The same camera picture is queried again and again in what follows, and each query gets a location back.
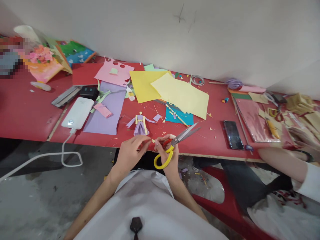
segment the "paper doll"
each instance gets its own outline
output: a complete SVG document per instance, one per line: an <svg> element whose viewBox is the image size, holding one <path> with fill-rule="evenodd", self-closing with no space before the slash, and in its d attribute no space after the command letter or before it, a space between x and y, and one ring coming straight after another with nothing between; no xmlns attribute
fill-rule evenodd
<svg viewBox="0 0 320 240"><path fill-rule="evenodd" d="M126 126L129 128L131 125L136 122L136 128L134 129L134 136L137 135L148 135L149 131L146 127L146 120L151 123L155 123L155 121L149 120L145 116L142 115L142 112L139 112L140 115L136 115Z"/></svg>

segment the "blue paper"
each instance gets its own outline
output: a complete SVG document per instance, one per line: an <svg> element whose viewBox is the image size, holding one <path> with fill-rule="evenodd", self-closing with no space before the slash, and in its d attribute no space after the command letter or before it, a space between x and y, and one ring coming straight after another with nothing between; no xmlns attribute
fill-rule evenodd
<svg viewBox="0 0 320 240"><path fill-rule="evenodd" d="M193 125L193 114L191 113L186 113L184 114L183 112L176 110L174 108L171 108L187 125ZM169 122L175 122L175 123L181 123L183 124L178 118L174 119L173 115L170 113L169 108L166 109L166 121Z"/></svg>

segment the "dark pants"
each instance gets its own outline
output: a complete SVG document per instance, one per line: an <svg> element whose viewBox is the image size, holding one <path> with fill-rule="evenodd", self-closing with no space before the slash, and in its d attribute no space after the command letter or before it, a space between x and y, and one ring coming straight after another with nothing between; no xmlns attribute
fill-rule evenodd
<svg viewBox="0 0 320 240"><path fill-rule="evenodd" d="M269 193L279 189L287 191L292 189L291 178L266 163L258 163L256 165L264 170L280 174L268 185L265 185L243 161L193 157L193 165L198 169L218 163L221 163L235 198L246 215L248 215L248 207L252 207L266 198Z"/></svg>
<svg viewBox="0 0 320 240"><path fill-rule="evenodd" d="M119 154L119 148L117 148L116 150L116 154L114 156L114 161L113 161L113 165L116 164L117 162L117 159L118 159L118 154ZM132 169L133 170L138 170L139 168L140 169L145 169L145 170L154 170L154 171L157 171L163 175L164 174L164 171L163 170L158 170L154 167L154 158L158 155L158 153L154 153L154 152L150 152L150 151L147 151L143 156L142 158L140 159L140 161L134 166L134 168ZM158 166L161 166L161 158L158 158L158 161L157 161L157 164Z"/></svg>

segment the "black phone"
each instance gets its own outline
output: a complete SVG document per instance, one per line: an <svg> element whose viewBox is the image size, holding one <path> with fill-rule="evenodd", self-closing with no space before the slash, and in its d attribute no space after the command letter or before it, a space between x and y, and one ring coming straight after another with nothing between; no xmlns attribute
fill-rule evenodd
<svg viewBox="0 0 320 240"><path fill-rule="evenodd" d="M230 148L236 150L244 150L244 146L241 141L236 122L225 120L223 121L223 124L227 132Z"/></svg>

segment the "hand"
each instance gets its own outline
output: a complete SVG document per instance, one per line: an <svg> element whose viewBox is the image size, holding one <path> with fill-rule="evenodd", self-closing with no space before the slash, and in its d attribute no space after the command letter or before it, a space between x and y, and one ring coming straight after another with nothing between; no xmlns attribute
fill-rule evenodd
<svg viewBox="0 0 320 240"><path fill-rule="evenodd" d="M169 143L167 146L165 146L165 149L162 148L162 145L169 138L173 139L173 138L175 138L175 136L171 135L171 134L167 134L167 135L165 135L163 137L158 137L155 140L154 150L160 154L160 156L161 156L161 164L162 165L168 159L169 154L166 153L166 150L168 150L170 148L171 143ZM165 172L167 178L170 178L170 177L178 177L178 178L180 178L179 177L179 172L178 172L178 160L179 160L179 147L178 147L178 144L176 144L176 145L174 145L173 155L172 155L172 158L171 158L171 161L170 161L169 165L166 168L163 169L163 171Z"/></svg>
<svg viewBox="0 0 320 240"><path fill-rule="evenodd" d="M128 174L131 169L139 162L143 154L147 151L151 138L144 135L134 136L133 138L121 143L119 155L114 167L122 173Z"/></svg>
<svg viewBox="0 0 320 240"><path fill-rule="evenodd" d="M311 136L298 128L289 128L289 132L301 139L301 141L295 141L298 145L304 147L311 146L317 149L320 148L320 144L314 136Z"/></svg>

